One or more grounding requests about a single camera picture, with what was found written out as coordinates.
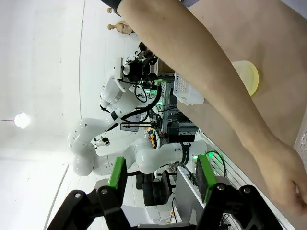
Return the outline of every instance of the hand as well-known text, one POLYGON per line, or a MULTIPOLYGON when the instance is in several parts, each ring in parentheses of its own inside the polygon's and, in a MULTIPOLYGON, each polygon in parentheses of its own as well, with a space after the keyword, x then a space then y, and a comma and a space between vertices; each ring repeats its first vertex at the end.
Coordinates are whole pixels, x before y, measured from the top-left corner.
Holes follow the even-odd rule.
POLYGON ((271 198, 296 215, 307 214, 307 176, 298 153, 279 139, 260 149, 254 157, 271 198))

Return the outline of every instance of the wire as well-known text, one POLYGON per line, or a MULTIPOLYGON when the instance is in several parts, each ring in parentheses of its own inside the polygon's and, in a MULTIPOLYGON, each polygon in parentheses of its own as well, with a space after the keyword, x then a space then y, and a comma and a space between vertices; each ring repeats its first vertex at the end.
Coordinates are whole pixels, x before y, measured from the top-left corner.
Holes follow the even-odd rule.
POLYGON ((171 222, 172 222, 173 212, 174 212, 174 210, 171 212, 171 218, 169 219, 169 223, 168 224, 171 224, 171 222))
POLYGON ((161 112, 165 112, 165 111, 168 111, 168 110, 171 110, 171 109, 177 109, 177 107, 173 107, 173 108, 170 108, 170 109, 165 109, 165 110, 162 110, 162 111, 159 111, 159 110, 158 110, 158 112, 161 113, 161 112))
POLYGON ((220 225, 222 225, 229 218, 229 214, 226 213, 223 215, 220 225))
POLYGON ((176 107, 176 106, 174 106, 174 105, 164 105, 164 104, 160 104, 159 106, 173 107, 173 108, 175 108, 175 107, 176 107))
POLYGON ((187 134, 187 133, 190 133, 191 135, 193 135, 191 132, 186 132, 186 133, 179 134, 179 136, 183 135, 183 134, 187 134))
POLYGON ((137 95, 136 95, 136 90, 134 91, 134 95, 136 96, 136 98, 140 101, 140 102, 143 102, 143 103, 145 103, 145 102, 147 102, 147 94, 146 94, 146 92, 145 92, 145 89, 143 88, 143 86, 142 86, 142 89, 143 89, 143 92, 144 92, 144 94, 145 94, 145 101, 142 101, 137 95))
POLYGON ((227 170, 226 170, 225 160, 224 160, 223 157, 222 157, 217 151, 215 151, 215 150, 208 151, 208 152, 205 153, 205 155, 207 155, 208 153, 211 153, 211 152, 217 154, 217 155, 222 159, 222 164, 223 164, 223 167, 224 167, 224 177, 226 177, 226 176, 227 176, 227 170))
POLYGON ((136 176, 136 175, 139 175, 139 174, 142 174, 141 171, 128 172, 127 176, 136 176))
POLYGON ((101 108, 102 111, 106 111, 106 112, 108 112, 109 114, 111 113, 110 111, 108 111, 107 109, 105 109, 104 107, 102 107, 101 104, 99 104, 99 106, 100 106, 100 108, 101 108))
MULTIPOLYGON (((141 114, 141 113, 144 113, 144 112, 147 112, 147 111, 151 110, 152 108, 155 107, 155 105, 157 104, 157 102, 160 100, 161 94, 162 94, 162 87, 161 87, 161 85, 159 85, 159 86, 157 87, 157 96, 156 96, 156 98, 155 98, 149 105, 147 105, 146 107, 141 108, 141 109, 139 109, 139 110, 135 110, 135 111, 133 111, 133 112, 131 112, 131 113, 128 113, 127 115, 124 115, 121 119, 127 119, 127 118, 132 117, 132 116, 134 116, 134 115, 136 115, 136 114, 141 114)), ((118 126, 118 123, 115 123, 111 128, 109 128, 109 129, 107 130, 107 132, 110 131, 110 130, 112 130, 112 129, 114 129, 114 128, 117 127, 117 126, 118 126)))
POLYGON ((121 80, 121 79, 118 79, 118 81, 123 82, 123 83, 129 83, 129 84, 137 84, 137 85, 139 85, 138 83, 129 82, 129 81, 124 81, 124 80, 121 80))
POLYGON ((167 143, 167 140, 165 140, 165 139, 162 137, 162 131, 161 131, 161 129, 156 129, 156 132, 157 132, 157 134, 158 134, 158 139, 161 138, 163 141, 165 141, 165 142, 167 143))
POLYGON ((136 58, 135 58, 135 55, 130 55, 129 57, 127 57, 126 61, 127 61, 130 57, 134 57, 134 59, 136 59, 136 58))
POLYGON ((173 213, 174 213, 175 221, 177 223, 177 219, 176 219, 176 215, 175 215, 175 210, 174 210, 174 200, 175 200, 175 197, 173 198, 173 201, 172 201, 172 208, 173 208, 173 213))
POLYGON ((148 118, 148 115, 149 115, 149 113, 148 113, 148 111, 147 111, 147 112, 146 112, 145 118, 143 118, 141 121, 137 121, 137 122, 128 121, 128 120, 125 120, 125 119, 123 119, 123 121, 127 122, 128 124, 140 124, 141 122, 144 122, 144 121, 148 118))

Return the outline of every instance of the shirt sleeve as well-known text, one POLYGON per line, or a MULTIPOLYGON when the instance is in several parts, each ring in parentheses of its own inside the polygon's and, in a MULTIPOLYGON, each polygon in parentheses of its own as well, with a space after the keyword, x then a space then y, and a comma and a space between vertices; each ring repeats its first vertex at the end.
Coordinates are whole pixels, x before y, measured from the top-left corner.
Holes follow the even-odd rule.
POLYGON ((116 11, 117 11, 117 7, 119 6, 121 2, 121 0, 101 0, 101 1, 116 11))

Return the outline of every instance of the human arm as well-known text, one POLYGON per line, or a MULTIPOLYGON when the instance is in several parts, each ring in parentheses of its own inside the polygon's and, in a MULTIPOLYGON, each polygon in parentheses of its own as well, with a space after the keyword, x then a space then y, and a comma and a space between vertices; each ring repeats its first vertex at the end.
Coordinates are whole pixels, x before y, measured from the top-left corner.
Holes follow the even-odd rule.
POLYGON ((177 0, 122 0, 118 12, 141 40, 198 89, 232 126, 256 159, 272 198, 297 214, 307 213, 306 204, 295 193, 298 186, 300 194, 307 196, 301 159, 267 127, 208 30, 177 0))

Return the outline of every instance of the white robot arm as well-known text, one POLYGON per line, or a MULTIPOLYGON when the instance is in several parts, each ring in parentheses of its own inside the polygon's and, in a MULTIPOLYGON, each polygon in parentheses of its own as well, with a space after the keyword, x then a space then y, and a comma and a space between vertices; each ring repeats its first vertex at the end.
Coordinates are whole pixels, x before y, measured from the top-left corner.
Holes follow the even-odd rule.
POLYGON ((87 176, 92 171, 98 175, 108 175, 113 169, 113 164, 117 156, 126 159, 127 168, 133 163, 137 163, 142 173, 152 173, 161 166, 181 162, 193 168, 193 155, 204 153, 206 145, 203 141, 192 143, 172 143, 165 144, 160 149, 154 149, 151 142, 141 138, 124 151, 98 156, 91 141, 98 135, 107 132, 116 123, 122 122, 121 118, 137 105, 138 100, 134 93, 129 90, 132 85, 119 81, 115 77, 116 71, 109 74, 107 86, 101 91, 100 106, 109 109, 111 114, 107 114, 102 119, 84 118, 68 136, 69 148, 75 155, 73 169, 79 176, 87 176))

